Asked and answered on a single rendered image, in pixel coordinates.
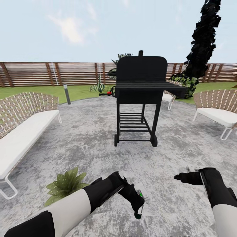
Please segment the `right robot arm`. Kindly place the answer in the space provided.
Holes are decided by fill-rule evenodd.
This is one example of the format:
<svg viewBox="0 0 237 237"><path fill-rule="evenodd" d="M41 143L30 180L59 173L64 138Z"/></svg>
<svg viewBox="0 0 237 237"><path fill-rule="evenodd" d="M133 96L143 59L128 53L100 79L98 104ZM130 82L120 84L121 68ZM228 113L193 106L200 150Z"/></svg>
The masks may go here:
<svg viewBox="0 0 237 237"><path fill-rule="evenodd" d="M216 168L187 165L187 173L180 173L174 179L191 185L204 185L211 204L218 237L237 237L237 197L226 187Z"/></svg>

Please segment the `insectifuge atomizer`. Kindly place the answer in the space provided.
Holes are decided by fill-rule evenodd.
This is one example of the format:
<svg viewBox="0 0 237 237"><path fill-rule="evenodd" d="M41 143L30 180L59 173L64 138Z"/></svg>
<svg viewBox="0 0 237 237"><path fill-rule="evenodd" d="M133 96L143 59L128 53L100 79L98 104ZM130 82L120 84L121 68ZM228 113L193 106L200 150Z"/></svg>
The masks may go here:
<svg viewBox="0 0 237 237"><path fill-rule="evenodd" d="M141 219L142 213L143 213L143 208L144 208L144 204L145 204L145 200L143 199L143 197L140 195L140 198L143 202L143 205L137 210L135 211L134 215L136 219Z"/></svg>

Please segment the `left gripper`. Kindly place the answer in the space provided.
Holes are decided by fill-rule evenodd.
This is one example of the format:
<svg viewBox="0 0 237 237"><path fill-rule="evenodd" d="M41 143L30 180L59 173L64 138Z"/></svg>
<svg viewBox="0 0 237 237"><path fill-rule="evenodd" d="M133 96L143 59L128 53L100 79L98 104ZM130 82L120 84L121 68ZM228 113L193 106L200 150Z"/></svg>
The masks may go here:
<svg viewBox="0 0 237 237"><path fill-rule="evenodd" d="M137 192L135 191L134 184L132 183L130 184L130 186L131 186L131 191L124 198L127 199L131 203L132 209L134 211L137 211L143 205L143 202L140 198L140 195L138 195Z"/></svg>

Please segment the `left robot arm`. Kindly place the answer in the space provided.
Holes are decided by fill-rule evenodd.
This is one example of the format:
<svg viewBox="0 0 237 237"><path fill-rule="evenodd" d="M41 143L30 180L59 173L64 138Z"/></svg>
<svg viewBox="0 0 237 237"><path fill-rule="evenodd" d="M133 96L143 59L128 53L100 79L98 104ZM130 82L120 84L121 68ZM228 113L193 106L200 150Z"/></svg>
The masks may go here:
<svg viewBox="0 0 237 237"><path fill-rule="evenodd" d="M142 183L129 185L123 174L115 171L108 178L98 178L90 185L32 214L25 222L0 233L0 237L65 237L117 193L131 203L134 211L143 205L140 195L146 204L150 204L150 197Z"/></svg>

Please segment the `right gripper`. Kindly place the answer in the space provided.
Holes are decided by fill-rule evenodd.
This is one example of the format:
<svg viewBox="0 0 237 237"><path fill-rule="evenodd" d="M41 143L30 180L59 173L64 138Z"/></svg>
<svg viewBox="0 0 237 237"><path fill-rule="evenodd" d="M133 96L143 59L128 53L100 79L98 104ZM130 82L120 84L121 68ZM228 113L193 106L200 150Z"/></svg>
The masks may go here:
<svg viewBox="0 0 237 237"><path fill-rule="evenodd" d="M195 180L194 180L194 174L195 172L191 173L180 173L179 175L176 175L174 179L176 180L181 180L182 183L189 183L191 185L199 185Z"/></svg>

